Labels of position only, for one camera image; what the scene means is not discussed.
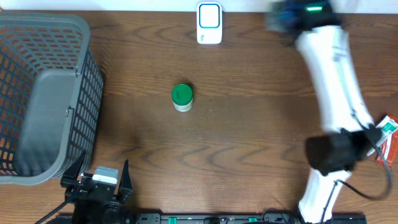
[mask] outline small jar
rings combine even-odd
[[[191,87],[186,84],[178,84],[172,91],[173,104],[176,110],[187,112],[192,108],[193,92]]]

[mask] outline white background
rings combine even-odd
[[[274,0],[219,0],[226,12],[265,12]],[[332,0],[338,12],[398,13],[398,0]],[[198,0],[0,0],[3,9],[195,11]]]

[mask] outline green bottle cap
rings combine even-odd
[[[178,84],[172,91],[173,102],[179,106],[185,106],[192,101],[193,93],[191,87],[186,84]]]

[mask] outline green light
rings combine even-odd
[[[322,7],[317,6],[317,7],[307,7],[306,10],[308,12],[313,12],[313,11],[322,11]]]

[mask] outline gray plastic basket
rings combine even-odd
[[[0,13],[0,184],[34,185],[86,151],[91,162],[103,79],[78,16]]]

